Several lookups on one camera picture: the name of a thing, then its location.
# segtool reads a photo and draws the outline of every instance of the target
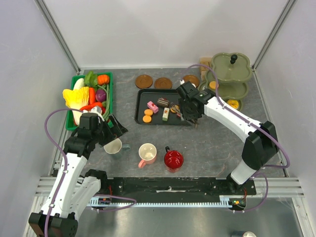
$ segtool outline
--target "red cup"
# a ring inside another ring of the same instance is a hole
[[[169,147],[166,147],[166,152],[163,160],[167,170],[171,173],[179,171],[183,165],[183,155],[178,151],[171,151]]]

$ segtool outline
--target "pink cake slice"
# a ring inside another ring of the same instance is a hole
[[[157,113],[159,110],[159,108],[152,101],[147,103],[147,107],[151,109],[154,112],[154,114]]]

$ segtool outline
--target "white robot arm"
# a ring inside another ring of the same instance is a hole
[[[184,119],[196,123],[202,115],[214,118],[236,134],[244,143],[242,160],[227,177],[232,181],[232,190],[240,188],[278,152],[278,147],[268,137],[250,125],[260,127],[277,140],[276,129],[271,122],[261,123],[251,119],[230,107],[221,98],[218,101],[213,91],[205,89],[200,92],[190,82],[179,86],[177,91],[181,96],[179,104]]]
[[[111,128],[99,116],[98,113],[83,113],[79,127],[66,141],[64,152],[67,163],[63,159],[52,191],[40,213],[31,213],[29,217],[29,224],[37,236],[44,236],[46,223],[47,236],[75,236],[78,219],[91,198],[100,189],[107,189],[104,182],[107,180],[106,172],[89,170],[80,188],[74,193],[79,175],[95,145],[104,146],[127,132],[113,115],[109,115],[113,124]]]

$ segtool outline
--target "orange cookie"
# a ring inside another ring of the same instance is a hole
[[[145,116],[143,116],[143,121],[145,123],[150,123],[152,121],[152,117],[145,115]]]
[[[148,116],[151,116],[151,115],[154,114],[154,112],[153,112],[152,110],[150,110],[150,109],[146,109],[146,110],[144,111],[144,113],[145,113],[145,115],[148,115]]]

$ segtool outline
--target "red bell pepper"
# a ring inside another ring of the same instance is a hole
[[[88,110],[88,111],[90,111],[90,110],[92,110],[92,108],[95,107],[95,106],[99,106],[99,107],[102,109],[102,114],[105,113],[105,108],[103,107],[103,105],[102,105],[101,102],[95,102],[95,103],[93,103],[93,104],[91,104],[91,105],[83,106],[80,110],[82,110],[82,111],[83,111],[83,110]]]

